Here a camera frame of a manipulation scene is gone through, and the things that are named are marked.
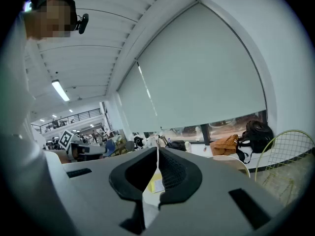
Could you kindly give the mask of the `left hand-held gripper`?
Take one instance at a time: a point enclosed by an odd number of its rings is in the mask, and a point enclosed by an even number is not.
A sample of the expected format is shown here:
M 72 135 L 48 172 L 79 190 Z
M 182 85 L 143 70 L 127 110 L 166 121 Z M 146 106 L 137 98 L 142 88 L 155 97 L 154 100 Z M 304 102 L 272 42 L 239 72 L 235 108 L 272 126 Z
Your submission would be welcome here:
M 59 145 L 65 150 L 70 162 L 81 162 L 103 158 L 105 148 L 91 146 L 84 143 L 78 136 L 68 130 L 64 130 Z

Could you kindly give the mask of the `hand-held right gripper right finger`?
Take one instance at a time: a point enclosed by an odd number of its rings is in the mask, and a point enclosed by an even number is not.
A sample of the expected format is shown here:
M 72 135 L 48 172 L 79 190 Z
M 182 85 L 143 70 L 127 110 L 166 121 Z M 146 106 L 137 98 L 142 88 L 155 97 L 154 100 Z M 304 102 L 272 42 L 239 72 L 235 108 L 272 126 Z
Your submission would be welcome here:
M 159 150 L 163 174 L 179 173 L 179 184 L 160 198 L 147 236 L 269 236 L 282 204 L 243 173 L 211 158 Z

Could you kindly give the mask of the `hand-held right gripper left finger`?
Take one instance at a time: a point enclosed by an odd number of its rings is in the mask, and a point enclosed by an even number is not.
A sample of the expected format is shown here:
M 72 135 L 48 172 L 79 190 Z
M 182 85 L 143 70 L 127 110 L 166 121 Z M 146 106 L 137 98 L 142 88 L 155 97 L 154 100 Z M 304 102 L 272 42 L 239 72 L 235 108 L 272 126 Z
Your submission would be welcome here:
M 155 147 L 105 159 L 73 162 L 63 168 L 75 188 L 72 198 L 83 198 L 101 224 L 114 223 L 140 234 L 158 215 L 158 194 L 149 191 L 158 172 Z

